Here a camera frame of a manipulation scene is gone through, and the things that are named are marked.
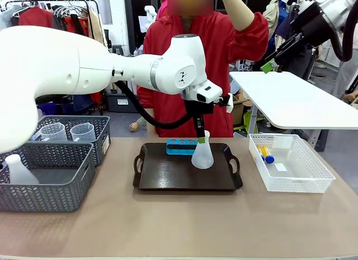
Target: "white table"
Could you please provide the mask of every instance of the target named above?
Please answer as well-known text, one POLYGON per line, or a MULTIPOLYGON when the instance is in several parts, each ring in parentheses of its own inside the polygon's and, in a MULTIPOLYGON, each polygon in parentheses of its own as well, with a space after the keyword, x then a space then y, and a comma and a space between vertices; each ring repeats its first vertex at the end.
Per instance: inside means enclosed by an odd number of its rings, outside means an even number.
POLYGON ((358 110, 291 73, 230 75, 273 126, 314 130, 313 146, 323 129, 358 130, 358 110))

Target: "white plastic basket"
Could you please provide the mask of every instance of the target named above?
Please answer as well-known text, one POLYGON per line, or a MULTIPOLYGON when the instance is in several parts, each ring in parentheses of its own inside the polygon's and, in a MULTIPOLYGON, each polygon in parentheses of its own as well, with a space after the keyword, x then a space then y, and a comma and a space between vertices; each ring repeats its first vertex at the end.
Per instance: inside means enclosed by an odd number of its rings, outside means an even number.
POLYGON ((298 135, 250 134, 249 150, 268 191, 324 193, 335 177, 298 135), (256 145, 275 157, 265 163, 256 145))

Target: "table leg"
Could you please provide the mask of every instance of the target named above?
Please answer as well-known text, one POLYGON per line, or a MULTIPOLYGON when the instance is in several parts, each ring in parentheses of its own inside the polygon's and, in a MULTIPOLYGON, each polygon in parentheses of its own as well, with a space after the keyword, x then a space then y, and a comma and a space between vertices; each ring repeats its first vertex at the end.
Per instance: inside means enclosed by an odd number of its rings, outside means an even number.
POLYGON ((321 130, 313 130, 308 138, 308 144, 315 148, 315 145, 318 141, 319 135, 321 134, 321 130))
POLYGON ((250 118, 250 125, 248 127, 248 134, 247 134, 247 138, 249 134, 253 134, 255 131, 255 127, 256 127, 256 118, 257 118, 257 106, 254 105, 252 107, 252 113, 251 113, 251 118, 250 118))

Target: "white flask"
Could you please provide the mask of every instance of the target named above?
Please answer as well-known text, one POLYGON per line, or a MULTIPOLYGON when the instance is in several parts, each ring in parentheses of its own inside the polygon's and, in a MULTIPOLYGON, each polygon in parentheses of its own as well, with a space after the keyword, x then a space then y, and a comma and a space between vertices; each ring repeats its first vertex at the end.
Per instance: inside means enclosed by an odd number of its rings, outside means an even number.
POLYGON ((191 163, 198 169, 209 169, 214 164, 214 157, 209 144, 210 133, 205 130, 205 138, 198 140, 191 163))
POLYGON ((39 180, 22 164, 18 154, 9 155, 5 162, 9 166, 10 184, 38 185, 39 180))

